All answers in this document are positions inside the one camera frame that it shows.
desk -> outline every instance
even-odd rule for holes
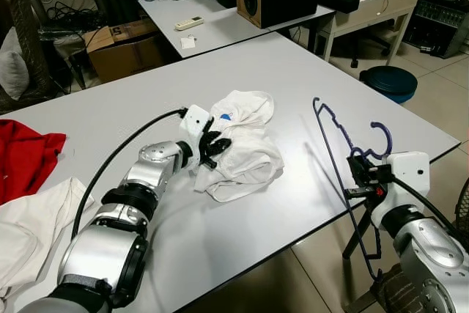
[[[192,103],[210,109],[233,89],[264,90],[273,96],[276,107],[267,130],[284,158],[283,174],[255,194],[223,204],[193,192],[194,178],[187,172],[171,179],[149,230],[152,255],[138,299],[118,312],[176,311],[344,214],[344,204],[326,177],[335,180],[312,112],[314,96],[335,110],[361,147],[381,150],[385,143],[381,133],[370,130],[370,121],[388,126],[394,152],[420,150],[435,159],[458,145],[450,135],[276,33],[3,118],[39,133],[67,134],[59,163],[43,189],[72,175],[87,184],[109,153],[157,114]],[[141,146],[176,139],[179,122],[164,120],[129,144],[104,172],[94,197],[99,200],[119,183]],[[325,120],[331,146],[340,156],[339,168],[346,172],[346,143],[331,126]],[[347,175],[346,186],[351,186]],[[38,282],[9,299],[7,313],[54,288],[70,232],[71,227],[64,230]]]
[[[139,3],[182,58],[213,51],[335,13],[334,10],[318,5],[313,15],[260,29],[239,15],[235,7],[227,9],[216,0],[139,0]],[[174,29],[175,23],[195,16],[203,17],[204,23],[181,32]],[[182,49],[181,38],[189,34],[196,38],[196,47]]]
[[[334,38],[392,18],[400,18],[399,31],[393,41],[388,55],[388,61],[386,62],[386,65],[389,65],[399,49],[399,45],[401,44],[405,29],[409,24],[413,8],[417,5],[417,1],[418,0],[360,0],[356,11],[350,14],[338,12],[333,18],[317,28],[318,35],[326,39],[324,54],[322,55],[323,59],[326,62],[329,61]]]

remote control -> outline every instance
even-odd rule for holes
[[[185,29],[189,29],[191,27],[197,26],[204,23],[204,19],[200,16],[196,16],[195,18],[191,18],[189,20],[178,22],[174,25],[174,28],[178,31],[183,31]]]

fan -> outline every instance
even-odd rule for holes
[[[461,232],[465,242],[462,245],[469,248],[469,179],[461,190],[454,212],[456,213],[456,228]]]

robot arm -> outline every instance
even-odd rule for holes
[[[213,139],[201,143],[209,126],[209,114],[191,106],[180,124],[181,141],[143,147],[119,186],[106,193],[103,205],[69,245],[57,288],[21,313],[101,313],[132,302],[145,268],[147,227],[168,181],[201,162],[213,165],[209,155],[230,145],[218,140],[214,151],[208,145]]]
[[[424,205],[394,182],[397,177],[426,196],[429,159],[421,152],[389,155],[382,166],[361,157],[348,158],[359,188],[349,198],[366,197],[373,224],[394,239],[402,271],[420,293],[428,313],[469,312],[469,256],[462,244],[432,218]]]

stool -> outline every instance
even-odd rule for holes
[[[359,80],[396,103],[413,97],[418,84],[413,74],[392,66],[376,66],[362,71]]]

